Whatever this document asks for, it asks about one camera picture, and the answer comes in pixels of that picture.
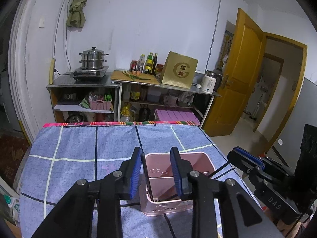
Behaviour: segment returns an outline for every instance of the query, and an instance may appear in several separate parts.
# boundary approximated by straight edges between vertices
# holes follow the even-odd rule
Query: yellow door
[[[229,135],[253,91],[266,38],[259,26],[238,9],[236,28],[222,83],[202,128],[210,137]]]

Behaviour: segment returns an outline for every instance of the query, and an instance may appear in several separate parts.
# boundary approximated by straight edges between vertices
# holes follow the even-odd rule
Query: metal bolt
[[[191,171],[189,174],[190,174],[191,176],[193,176],[193,177],[197,177],[197,176],[199,175],[199,172],[193,170],[193,171]]]
[[[85,180],[85,179],[79,179],[79,180],[77,180],[76,183],[77,183],[78,185],[82,186],[82,185],[84,185],[84,184],[86,183],[86,180]]]
[[[229,184],[230,186],[234,186],[236,184],[236,181],[232,178],[229,178],[226,180],[226,183]]]
[[[113,174],[112,174],[114,177],[120,177],[122,175],[122,172],[117,170],[117,171],[114,171]]]

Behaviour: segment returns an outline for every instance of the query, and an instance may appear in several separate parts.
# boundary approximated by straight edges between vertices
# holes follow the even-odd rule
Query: wooden cutting board
[[[139,77],[145,78],[145,79],[150,79],[150,80],[149,81],[138,80],[138,79],[132,80],[128,76],[124,75],[122,73],[122,70],[114,71],[111,75],[111,80],[112,81],[119,81],[119,82],[128,81],[128,82],[138,82],[138,83],[145,83],[145,84],[152,84],[152,85],[160,85],[159,81],[153,75],[141,73],[139,75]]]

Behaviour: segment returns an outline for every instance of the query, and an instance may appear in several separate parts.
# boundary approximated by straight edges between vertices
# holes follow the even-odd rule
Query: pink basket
[[[112,100],[111,101],[102,101],[102,100],[92,101],[91,99],[89,99],[91,110],[109,111],[111,102]]]
[[[205,175],[215,171],[213,163],[204,152],[181,153],[180,156],[191,162],[194,170]],[[192,209],[192,200],[182,201],[176,197],[174,200],[164,201],[176,194],[170,154],[147,154],[145,161],[154,201],[150,199],[146,183],[141,182],[139,194],[142,213],[156,216]]]

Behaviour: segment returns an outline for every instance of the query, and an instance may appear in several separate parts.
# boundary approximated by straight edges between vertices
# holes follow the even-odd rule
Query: light switch
[[[40,17],[39,28],[45,28],[45,17]]]

